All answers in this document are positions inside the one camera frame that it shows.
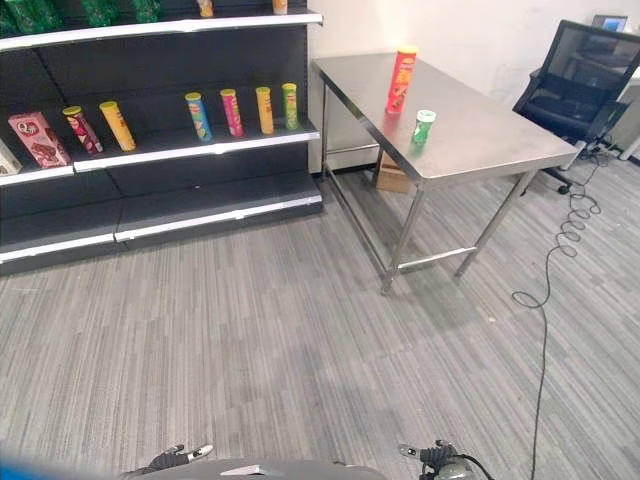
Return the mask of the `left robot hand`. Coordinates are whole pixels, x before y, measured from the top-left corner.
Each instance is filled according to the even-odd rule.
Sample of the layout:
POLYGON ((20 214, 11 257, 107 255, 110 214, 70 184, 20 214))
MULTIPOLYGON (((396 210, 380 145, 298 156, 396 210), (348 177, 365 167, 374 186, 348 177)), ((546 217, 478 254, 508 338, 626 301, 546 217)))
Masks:
POLYGON ((120 479, 131 479, 147 474, 156 473, 161 470, 166 470, 174 467, 187 465, 194 461, 200 460, 208 456, 214 449, 212 444, 204 444, 193 450, 184 452, 184 445, 178 444, 168 448, 145 466, 132 471, 122 473, 120 479))

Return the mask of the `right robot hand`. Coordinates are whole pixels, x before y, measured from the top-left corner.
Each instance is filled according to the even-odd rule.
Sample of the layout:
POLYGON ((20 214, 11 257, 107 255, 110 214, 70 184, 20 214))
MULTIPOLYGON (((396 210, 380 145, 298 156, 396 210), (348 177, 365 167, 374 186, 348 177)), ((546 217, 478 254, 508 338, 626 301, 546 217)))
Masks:
POLYGON ((398 445, 398 452, 404 457, 417 460, 431 468, 448 462, 457 454, 455 446, 442 439, 436 440, 435 445, 429 448, 418 448, 402 443, 398 445))

